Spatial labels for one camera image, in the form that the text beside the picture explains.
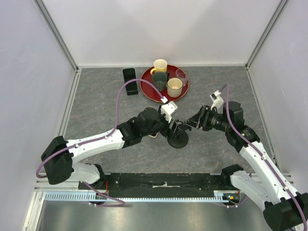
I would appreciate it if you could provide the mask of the black round suction base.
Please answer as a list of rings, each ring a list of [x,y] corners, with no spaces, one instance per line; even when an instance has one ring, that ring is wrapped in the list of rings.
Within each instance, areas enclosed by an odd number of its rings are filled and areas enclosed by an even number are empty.
[[[187,140],[187,141],[167,141],[167,142],[171,147],[173,147],[175,149],[181,149],[188,144],[188,141],[189,140]]]

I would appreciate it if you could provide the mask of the pink case smartphone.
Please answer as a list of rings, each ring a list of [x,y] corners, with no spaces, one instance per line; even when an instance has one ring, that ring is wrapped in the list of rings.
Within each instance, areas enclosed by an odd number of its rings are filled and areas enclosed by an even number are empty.
[[[151,138],[156,138],[157,135],[158,135],[158,133],[157,134],[151,134],[151,135],[148,135],[148,136],[151,137]]]

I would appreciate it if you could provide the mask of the white case smartphone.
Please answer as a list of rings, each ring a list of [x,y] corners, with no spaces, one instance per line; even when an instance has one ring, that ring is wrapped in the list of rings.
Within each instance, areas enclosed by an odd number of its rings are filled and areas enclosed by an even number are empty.
[[[134,68],[124,68],[122,70],[122,73],[123,73],[123,78],[124,78],[125,83],[132,79],[136,79],[136,72]],[[127,92],[137,91],[138,90],[137,82],[136,81],[131,82],[127,84],[125,88]]]

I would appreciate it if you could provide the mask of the black phone stand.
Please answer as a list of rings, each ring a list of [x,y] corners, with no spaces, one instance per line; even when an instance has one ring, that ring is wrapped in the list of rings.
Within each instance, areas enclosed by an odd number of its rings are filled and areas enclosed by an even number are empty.
[[[130,90],[130,91],[126,91],[126,94],[128,96],[132,96],[132,95],[138,95],[139,94],[139,91],[138,90]]]

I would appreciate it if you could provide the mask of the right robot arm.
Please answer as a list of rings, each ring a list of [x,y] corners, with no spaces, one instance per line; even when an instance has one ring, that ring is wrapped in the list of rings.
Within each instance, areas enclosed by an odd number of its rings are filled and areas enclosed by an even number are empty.
[[[225,133],[228,143],[249,163],[259,181],[252,179],[239,165],[222,170],[221,186],[242,191],[263,212],[273,231],[285,231],[302,224],[308,229],[308,195],[300,193],[279,171],[267,154],[255,131],[244,122],[240,103],[227,102],[223,112],[204,105],[197,114],[185,121],[191,128]]]

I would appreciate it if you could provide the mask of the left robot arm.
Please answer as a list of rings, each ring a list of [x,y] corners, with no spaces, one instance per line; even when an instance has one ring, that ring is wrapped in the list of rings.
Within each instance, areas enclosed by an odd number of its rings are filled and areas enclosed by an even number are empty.
[[[136,145],[143,137],[160,133],[168,144],[176,149],[185,147],[189,137],[185,131],[172,131],[171,117],[167,112],[145,108],[137,117],[121,123],[115,130],[95,136],[66,141],[55,137],[41,155],[45,177],[50,185],[67,180],[85,181],[95,189],[105,185],[105,175],[98,164],[83,164],[82,160],[110,150],[124,149]]]

